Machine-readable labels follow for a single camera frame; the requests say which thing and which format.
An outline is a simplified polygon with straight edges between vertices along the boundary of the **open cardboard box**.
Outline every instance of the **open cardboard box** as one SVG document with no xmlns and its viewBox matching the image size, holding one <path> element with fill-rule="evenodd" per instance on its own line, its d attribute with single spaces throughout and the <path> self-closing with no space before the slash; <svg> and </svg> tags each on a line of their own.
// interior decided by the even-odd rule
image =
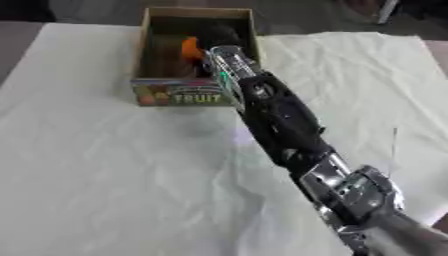
<svg viewBox="0 0 448 256">
<path fill-rule="evenodd" d="M 198 78 L 181 57 L 183 40 L 217 23 L 232 27 L 245 54 L 259 62 L 250 9 L 146 8 L 131 81 L 139 105 L 230 105 L 211 78 Z"/>
</svg>

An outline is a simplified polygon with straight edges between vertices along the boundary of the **cardboard box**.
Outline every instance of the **cardboard box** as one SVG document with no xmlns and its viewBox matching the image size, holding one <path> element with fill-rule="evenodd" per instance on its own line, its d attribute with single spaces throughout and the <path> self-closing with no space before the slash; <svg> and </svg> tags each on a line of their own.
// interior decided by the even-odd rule
<svg viewBox="0 0 448 256">
<path fill-rule="evenodd" d="M 229 106 L 210 78 L 197 78 L 181 58 L 181 44 L 205 26 L 232 27 L 250 58 L 259 61 L 252 11 L 215 8 L 147 8 L 131 81 L 141 106 Z"/>
</svg>

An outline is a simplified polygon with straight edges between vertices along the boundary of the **orange toy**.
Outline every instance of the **orange toy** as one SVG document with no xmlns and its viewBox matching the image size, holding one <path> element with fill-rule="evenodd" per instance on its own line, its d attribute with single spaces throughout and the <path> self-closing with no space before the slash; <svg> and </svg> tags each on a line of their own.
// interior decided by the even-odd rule
<svg viewBox="0 0 448 256">
<path fill-rule="evenodd" d="M 182 42 L 182 57 L 188 60 L 202 60 L 204 53 L 197 47 L 198 39 L 188 37 Z"/>
</svg>

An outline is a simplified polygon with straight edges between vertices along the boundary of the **white paper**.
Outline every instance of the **white paper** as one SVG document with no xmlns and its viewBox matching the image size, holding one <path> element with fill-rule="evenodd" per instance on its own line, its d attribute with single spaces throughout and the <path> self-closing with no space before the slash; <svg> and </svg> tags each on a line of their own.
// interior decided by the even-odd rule
<svg viewBox="0 0 448 256">
<path fill-rule="evenodd" d="M 350 255 L 231 108 L 136 106 L 138 31 L 47 25 L 3 84 L 0 254 Z M 408 213 L 431 221 L 447 201 L 448 92 L 421 41 L 327 33 L 260 45 L 353 166 L 387 171 L 398 127 L 392 177 Z"/>
</svg>

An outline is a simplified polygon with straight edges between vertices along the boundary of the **robotic arm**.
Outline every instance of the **robotic arm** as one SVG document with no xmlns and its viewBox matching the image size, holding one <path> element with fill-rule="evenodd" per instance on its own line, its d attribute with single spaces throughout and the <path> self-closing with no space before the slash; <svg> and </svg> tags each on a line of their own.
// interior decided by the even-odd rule
<svg viewBox="0 0 448 256">
<path fill-rule="evenodd" d="M 377 169 L 350 170 L 322 139 L 325 129 L 313 113 L 273 74 L 238 46 L 205 53 L 254 138 L 355 256 L 448 255 L 448 236 L 406 216 L 400 191 Z"/>
</svg>

